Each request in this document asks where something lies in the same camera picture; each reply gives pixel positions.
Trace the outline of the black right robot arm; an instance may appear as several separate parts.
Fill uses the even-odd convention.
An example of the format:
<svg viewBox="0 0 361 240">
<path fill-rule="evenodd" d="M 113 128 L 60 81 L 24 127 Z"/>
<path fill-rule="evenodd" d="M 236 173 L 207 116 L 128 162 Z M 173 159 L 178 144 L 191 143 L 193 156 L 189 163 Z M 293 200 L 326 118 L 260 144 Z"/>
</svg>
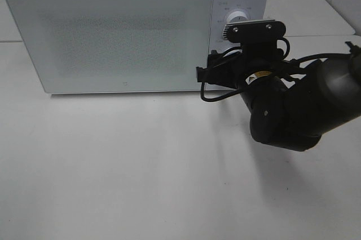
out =
<svg viewBox="0 0 361 240">
<path fill-rule="evenodd" d="M 240 95 L 250 111 L 250 133 L 262 144 L 294 151 L 314 147 L 322 135 L 360 116 L 360 47 L 346 54 L 288 60 L 276 41 L 212 51 L 196 69 L 202 87 L 218 85 Z"/>
</svg>

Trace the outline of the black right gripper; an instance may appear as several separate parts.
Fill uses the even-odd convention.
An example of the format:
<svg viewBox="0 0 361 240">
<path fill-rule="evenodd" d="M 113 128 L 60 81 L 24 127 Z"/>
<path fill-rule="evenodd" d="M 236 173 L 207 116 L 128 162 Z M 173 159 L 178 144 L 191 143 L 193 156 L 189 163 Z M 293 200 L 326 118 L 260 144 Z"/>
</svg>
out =
<svg viewBox="0 0 361 240">
<path fill-rule="evenodd" d="M 225 56 L 211 50 L 207 57 L 209 68 L 196 67 L 197 82 L 238 89 L 245 85 L 245 79 L 258 71 L 269 71 L 284 58 L 284 50 L 278 42 L 242 45 L 242 51 Z"/>
</svg>

